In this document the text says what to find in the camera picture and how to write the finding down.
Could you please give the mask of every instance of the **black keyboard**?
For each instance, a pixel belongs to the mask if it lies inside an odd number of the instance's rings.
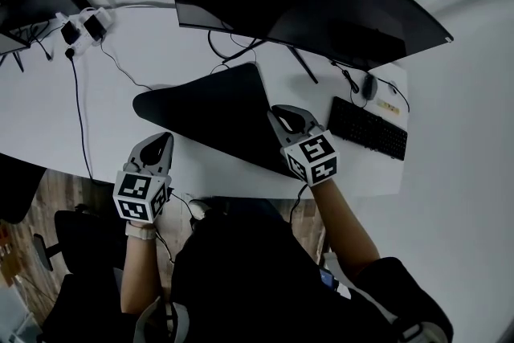
[[[334,97],[327,129],[333,135],[368,149],[395,159],[405,158],[405,130],[339,97]]]

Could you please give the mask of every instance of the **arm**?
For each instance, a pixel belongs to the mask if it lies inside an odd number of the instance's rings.
[[[144,226],[136,222],[132,222],[132,225]],[[141,240],[128,237],[121,283],[123,313],[141,315],[162,293],[155,242],[155,239]]]
[[[311,188],[327,230],[328,242],[343,272],[354,281],[366,266],[379,260],[377,247],[332,179]]]

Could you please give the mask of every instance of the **black shirt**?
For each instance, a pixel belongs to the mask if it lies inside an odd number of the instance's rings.
[[[372,263],[355,285],[451,341],[449,320],[399,260]],[[176,258],[171,300],[187,307],[186,342],[398,341],[373,304],[329,290],[289,224],[267,214],[212,213],[197,223]]]

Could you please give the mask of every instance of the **office chair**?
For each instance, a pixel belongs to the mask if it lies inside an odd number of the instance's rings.
[[[46,247],[41,235],[34,246],[43,266],[52,271],[51,257],[62,253],[67,269],[54,308],[42,326],[39,341],[116,341],[121,321],[120,274],[127,238],[124,222],[107,222],[94,215],[60,210],[55,213],[59,243]]]
[[[0,219],[17,224],[25,218],[46,170],[0,153],[0,182],[3,187],[12,189],[2,191]]]

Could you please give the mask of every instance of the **wooden floor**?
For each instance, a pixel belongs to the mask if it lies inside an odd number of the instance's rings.
[[[95,186],[89,179],[47,170],[27,216],[20,224],[10,226],[14,247],[24,267],[21,277],[25,290],[21,293],[27,294],[29,309],[40,324],[51,311],[68,271],[61,254],[51,259],[53,272],[44,269],[32,245],[33,235],[42,235],[47,247],[56,244],[55,212],[74,210],[80,203],[88,205],[100,216],[115,214],[111,190],[109,186]],[[193,198],[191,194],[174,193],[186,202]],[[271,200],[286,220],[289,220],[294,202],[293,199]],[[191,234],[189,221],[190,213],[186,205],[176,198],[172,198],[165,206],[163,215],[157,220],[158,229],[173,257],[182,249]],[[300,244],[316,262],[319,262],[324,244],[324,227],[314,201],[300,202],[293,214],[292,228]],[[171,287],[173,265],[161,243],[157,243],[157,258],[162,286],[167,295]]]

